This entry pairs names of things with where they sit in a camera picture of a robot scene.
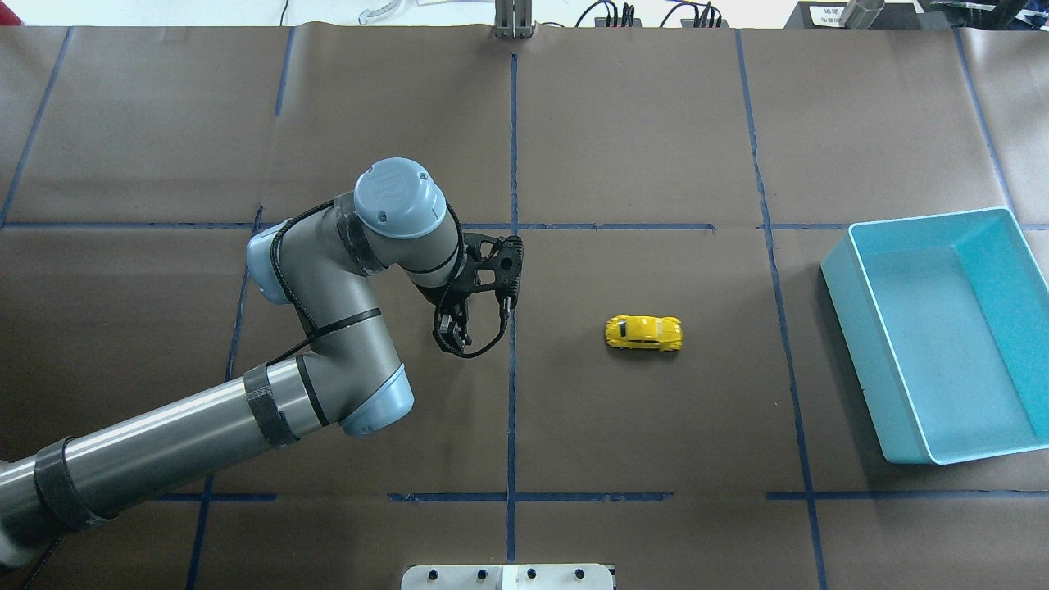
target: light blue joint cover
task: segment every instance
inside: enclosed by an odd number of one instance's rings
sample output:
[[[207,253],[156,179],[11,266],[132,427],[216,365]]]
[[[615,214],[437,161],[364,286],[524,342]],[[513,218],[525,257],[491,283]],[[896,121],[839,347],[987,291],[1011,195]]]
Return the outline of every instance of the light blue joint cover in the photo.
[[[411,239],[435,230],[445,218],[445,194],[430,173],[407,157],[374,163],[357,180],[354,208],[379,235]]]
[[[385,428],[411,412],[415,397],[411,395],[404,363],[379,389],[342,421],[342,429],[351,437],[363,437]]]
[[[291,301],[284,296],[284,290],[277,280],[277,273],[270,264],[270,247],[273,245],[273,235],[290,220],[284,219],[283,224],[277,224],[264,232],[255,234],[248,243],[248,274],[259,286],[262,296],[278,305]]]

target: black cable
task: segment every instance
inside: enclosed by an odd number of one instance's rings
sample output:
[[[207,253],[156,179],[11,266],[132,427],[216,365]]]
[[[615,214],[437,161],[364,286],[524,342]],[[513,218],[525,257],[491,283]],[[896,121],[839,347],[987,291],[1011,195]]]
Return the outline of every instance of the black cable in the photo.
[[[314,340],[316,340],[316,338],[313,338],[313,337],[306,338],[305,340],[303,340],[303,341],[299,342],[298,344],[292,346],[291,349],[284,351],[279,356],[274,357],[273,360],[271,360],[270,362],[265,363],[265,365],[266,366],[273,366],[273,365],[277,364],[278,362],[280,362],[280,361],[282,361],[282,360],[291,357],[292,355],[294,355],[295,353],[301,351],[302,349],[305,349],[309,344],[313,344]]]
[[[476,358],[480,355],[492,350],[492,346],[497,344],[499,340],[502,339],[504,334],[507,333],[507,325],[510,323],[510,313],[507,307],[504,305],[502,300],[499,300],[499,333],[495,335],[495,338],[485,344],[480,350],[474,351],[472,353],[464,353],[452,347],[451,344],[445,340],[444,334],[441,333],[441,309],[445,304],[445,297],[452,289],[452,282],[458,277],[466,269],[466,239],[463,237],[463,225],[459,224],[458,215],[455,214],[455,210],[452,209],[451,205],[447,205],[448,212],[451,213],[452,220],[455,222],[455,233],[458,235],[458,243],[456,248],[458,249],[458,254],[455,256],[455,265],[452,266],[452,272],[448,275],[448,280],[445,282],[445,289],[441,292],[441,297],[437,299],[437,304],[433,307],[433,337],[437,341],[437,345],[441,346],[442,351],[452,353],[459,358]]]
[[[44,565],[47,564],[47,560],[49,560],[51,553],[53,553],[55,550],[59,548],[59,543],[61,542],[62,538],[60,536],[55,541],[52,541],[51,544],[47,546],[47,549],[44,551],[44,554],[41,555],[40,560],[37,561],[37,565],[33,566],[33,571],[29,572],[28,577],[26,577],[25,582],[22,583],[21,590],[27,590],[29,586],[33,585],[33,582],[37,580],[38,575],[40,575],[40,570],[44,569]]]
[[[670,20],[670,15],[672,15],[675,10],[677,10],[682,6],[691,6],[692,9],[695,10],[695,19],[693,20],[693,22],[698,26],[700,22],[700,5],[695,4],[694,2],[678,2],[677,4],[673,5],[672,8],[670,8],[670,12],[667,13],[665,17],[663,17],[663,22],[659,23],[659,28],[663,28],[663,25],[666,24],[666,21]]]
[[[604,4],[605,10],[608,10],[611,13],[605,18],[605,26],[612,26],[612,23],[619,20],[619,7],[616,6],[615,2],[613,2],[612,0],[597,0],[597,2],[594,2],[593,4],[586,7],[586,9],[583,10],[583,14],[579,15],[579,20],[576,21],[576,26],[579,26],[579,24],[583,22],[583,19],[586,18],[586,15],[591,10],[596,8],[598,4]]]
[[[703,6],[703,14],[700,15],[700,20],[698,22],[693,22],[692,26],[693,27],[704,27],[704,28],[706,28],[707,25],[712,20],[711,19],[711,15],[713,13],[710,12],[710,9],[712,7],[713,7],[713,5],[710,2],[707,2],[706,4],[704,4],[704,6]]]
[[[713,4],[709,4],[708,3],[707,5],[709,6],[709,10],[710,10],[709,18],[706,21],[707,28],[719,28],[719,27],[721,27],[721,20],[722,20],[722,18],[721,18],[721,10],[718,9],[718,7],[714,6]]]
[[[302,219],[305,219],[306,217],[313,215],[314,213],[317,213],[318,211],[323,211],[328,207],[331,207],[333,204],[335,204],[335,199],[328,201],[327,203],[322,203],[321,205],[318,205],[317,207],[314,207],[308,211],[303,211],[302,213],[299,213],[294,218],[288,220],[286,224],[281,226],[279,230],[277,230],[277,233],[273,235],[273,243],[270,244],[270,265],[273,267],[273,273],[274,275],[277,276],[277,282],[280,283],[280,288],[284,292],[284,296],[287,297],[287,300],[291,301],[293,305],[295,305],[295,311],[299,312],[302,315],[302,317],[306,319],[306,322],[309,324],[309,334],[307,334],[307,336],[313,335],[313,333],[317,332],[317,322],[314,321],[314,316],[311,315],[308,311],[306,311],[306,308],[302,304],[302,301],[292,291],[292,286],[287,283],[287,279],[284,278],[284,273],[281,272],[280,270],[280,243],[284,238],[284,234],[287,233],[287,231],[292,229],[295,226],[295,224],[298,224]]]

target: yellow toy car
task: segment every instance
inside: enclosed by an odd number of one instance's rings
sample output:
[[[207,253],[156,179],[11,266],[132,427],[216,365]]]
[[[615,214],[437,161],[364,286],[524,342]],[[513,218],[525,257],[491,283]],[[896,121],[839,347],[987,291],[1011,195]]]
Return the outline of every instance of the yellow toy car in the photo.
[[[680,351],[683,338],[676,317],[616,316],[604,325],[604,341],[614,349]]]

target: blue tape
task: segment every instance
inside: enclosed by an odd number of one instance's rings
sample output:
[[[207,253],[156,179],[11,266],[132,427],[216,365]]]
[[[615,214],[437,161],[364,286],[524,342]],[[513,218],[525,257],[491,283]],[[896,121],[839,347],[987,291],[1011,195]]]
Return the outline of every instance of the blue tape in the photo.
[[[851,224],[771,224],[773,231],[776,230],[843,230],[848,229]],[[755,230],[764,230],[765,224],[754,228]]]
[[[517,234],[517,54],[510,56],[510,233]]]
[[[287,29],[287,45],[284,46],[284,65],[280,70],[280,86],[277,87],[277,105],[273,108],[273,115],[280,117],[280,111],[284,108],[284,86],[287,85],[287,68],[292,63],[292,44],[295,42],[295,27]]]
[[[165,493],[153,502],[200,502],[202,499],[199,493]]]
[[[394,504],[416,502],[506,502],[506,493],[387,493],[386,498]]]
[[[520,224],[526,230],[716,230],[713,224]]]
[[[501,492],[387,493],[386,498],[394,504],[423,502],[506,502],[509,494]],[[673,492],[670,491],[524,491],[513,494],[514,502],[664,502],[671,498],[673,498]]]
[[[12,222],[5,229],[30,230],[250,230],[253,224],[223,222]]]
[[[507,563],[517,559],[517,312],[510,312],[510,400],[507,407]]]
[[[518,502],[664,502],[673,498],[669,491],[612,491],[612,492],[521,492]]]
[[[462,224],[465,230],[509,230],[511,224]]]
[[[197,530],[193,536],[193,553],[190,555],[190,571],[186,574],[186,590],[193,590],[196,587],[196,575],[200,566],[200,551],[204,549],[204,532],[208,527],[208,505],[214,483],[214,476],[208,476],[204,480],[200,511],[197,513]]]
[[[998,159],[998,150],[994,149],[994,142],[990,139],[990,129],[987,128],[987,120],[984,119],[983,107],[980,106],[980,97],[977,96],[977,88],[972,84],[972,73],[969,71],[969,60],[965,57],[965,45],[962,43],[962,35],[959,29],[954,28],[955,44],[958,46],[958,57],[962,61],[962,75],[965,77],[965,87],[969,89],[969,99],[972,100],[972,107],[977,111],[977,121],[980,122],[980,131],[983,132],[984,142],[987,143],[987,151],[990,152],[990,161],[994,166],[994,175],[998,176],[998,184],[1002,187],[1002,194],[1005,196],[1005,205],[1013,213],[1016,209],[1012,206],[1012,193],[1009,185],[1005,182],[1005,173],[1002,172],[1002,163]]]
[[[801,422],[801,401],[797,394],[797,377],[794,373],[794,355],[791,352],[790,334],[787,331],[787,311],[784,305],[784,294],[779,282],[779,270],[776,268],[775,244],[772,240],[772,220],[769,215],[769,202],[765,192],[765,180],[757,160],[757,130],[754,125],[754,110],[750,101],[750,83],[747,80],[747,61],[743,54],[743,35],[735,30],[735,50],[740,61],[740,82],[743,86],[743,102],[747,111],[747,127],[750,131],[750,152],[754,160],[754,178],[757,182],[757,192],[762,197],[762,222],[765,231],[765,246],[769,255],[769,269],[772,272],[772,290],[776,299],[776,315],[779,319],[779,338],[784,354],[787,356],[787,371],[790,375],[790,397],[794,404],[794,436],[797,439],[797,450],[801,462],[801,478],[805,481],[806,504],[809,510],[809,532],[812,538],[812,552],[816,562],[816,578],[820,590],[827,589],[827,570],[823,566],[822,541],[819,536],[819,521],[816,518],[816,501],[812,490],[812,472],[809,467],[809,450],[805,441],[805,425]]]
[[[73,27],[71,26],[66,29],[65,39],[62,40],[62,48],[59,49],[59,56],[55,59],[55,66],[51,67],[51,77],[47,79],[44,96],[40,99],[40,106],[37,107],[37,115],[33,119],[29,134],[25,139],[25,145],[22,146],[22,155],[19,156],[18,165],[15,166],[15,174],[12,176],[10,185],[7,187],[7,197],[4,198],[3,208],[0,208],[0,229],[3,229],[7,225],[7,213],[10,212],[10,206],[15,203],[15,193],[18,192],[18,184],[22,180],[22,171],[25,169],[25,163],[29,160],[33,142],[37,139],[37,130],[40,129],[40,122],[44,118],[44,109],[47,108],[47,102],[51,99],[51,92],[55,90],[55,82],[59,78],[59,70],[62,69],[62,62],[65,60],[66,50],[69,48],[69,39],[72,38],[72,29]]]
[[[262,218],[262,207],[255,211],[255,219],[252,222],[252,235],[259,229]],[[237,358],[237,350],[240,347],[240,329],[243,323],[244,296],[248,293],[248,265],[244,265],[244,273],[240,279],[240,294],[237,297],[237,314],[233,322],[233,335],[230,337],[230,354],[226,361],[226,380],[233,379],[233,364]],[[204,550],[204,534],[208,527],[208,509],[214,499],[211,496],[212,487],[215,483],[214,476],[208,476],[204,483],[204,493],[200,496],[200,512],[197,517],[196,535],[193,538],[193,554],[190,557],[190,571],[186,575],[186,590],[193,590],[196,586],[197,569],[200,565],[200,552]]]
[[[1013,489],[909,489],[816,491],[815,500],[1049,500],[1049,491],[1021,491]],[[770,502],[799,502],[808,498],[802,491],[770,491],[765,499]]]
[[[165,493],[153,500],[153,502],[202,502],[202,493]],[[276,493],[212,493],[208,498],[209,502],[276,502]]]
[[[510,233],[517,216],[517,54],[510,56]],[[517,561],[517,312],[510,312],[510,371],[507,407],[507,563]]]
[[[210,502],[245,502],[245,503],[257,503],[257,502],[276,502],[276,493],[213,493],[209,499]]]
[[[252,223],[252,235],[259,231],[259,222],[262,219],[262,207],[255,211],[255,220]],[[240,298],[237,300],[237,315],[233,321],[233,336],[230,338],[230,355],[226,359],[226,380],[233,379],[233,362],[237,358],[237,351],[240,349],[240,326],[244,319],[244,298],[248,295],[248,265],[244,265],[244,274],[240,277]]]

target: light blue plastic bin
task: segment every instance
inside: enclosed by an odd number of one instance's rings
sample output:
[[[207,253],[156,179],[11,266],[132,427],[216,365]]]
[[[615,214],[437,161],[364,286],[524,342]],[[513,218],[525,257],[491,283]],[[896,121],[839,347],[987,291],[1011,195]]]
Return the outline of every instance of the light blue plastic bin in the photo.
[[[854,224],[822,269],[885,459],[1049,447],[1049,289],[1008,209]]]

